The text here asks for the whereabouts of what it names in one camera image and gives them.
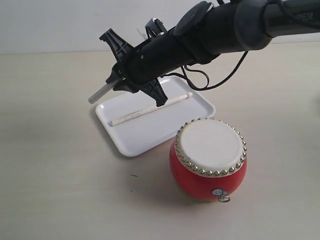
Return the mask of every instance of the drum head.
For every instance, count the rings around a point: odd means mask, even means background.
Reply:
[[[177,145],[183,160],[197,172],[209,171],[216,173],[216,177],[236,172],[244,161],[246,150],[234,127],[214,119],[186,124],[180,131]]]

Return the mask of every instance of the wall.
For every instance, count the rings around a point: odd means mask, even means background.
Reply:
[[[133,45],[152,17],[167,28],[200,0],[1,0],[0,54],[104,51],[108,28]],[[282,37],[274,43],[319,41],[319,34]]]

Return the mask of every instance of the drumstick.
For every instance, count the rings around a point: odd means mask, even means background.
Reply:
[[[111,121],[111,125],[112,126],[116,126],[116,125],[122,124],[124,122],[130,121],[130,120],[138,118],[140,116],[152,113],[152,112],[154,112],[156,110],[163,109],[163,108],[168,107],[170,105],[176,104],[178,102],[181,102],[184,99],[191,98],[192,96],[193,96],[193,93],[192,92],[188,92],[188,93],[186,93],[184,95],[177,96],[177,97],[167,101],[165,105],[162,105],[160,107],[157,107],[156,105],[152,105],[152,106],[150,106],[150,107],[148,107],[146,109],[135,111],[135,112],[130,113],[128,115],[119,117],[118,119],[112,120]]]

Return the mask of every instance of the drum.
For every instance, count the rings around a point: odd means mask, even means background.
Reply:
[[[170,147],[175,181],[201,202],[229,202],[247,171],[246,144],[240,132],[223,121],[199,118],[187,122]]]

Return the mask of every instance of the white table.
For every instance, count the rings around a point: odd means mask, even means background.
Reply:
[[[201,69],[214,84],[240,56]],[[98,121],[87,99],[111,52],[0,56],[0,239],[318,239],[319,60],[320,42],[273,44],[202,92],[245,136],[248,169],[230,203],[198,204],[171,175],[171,141],[127,159]]]

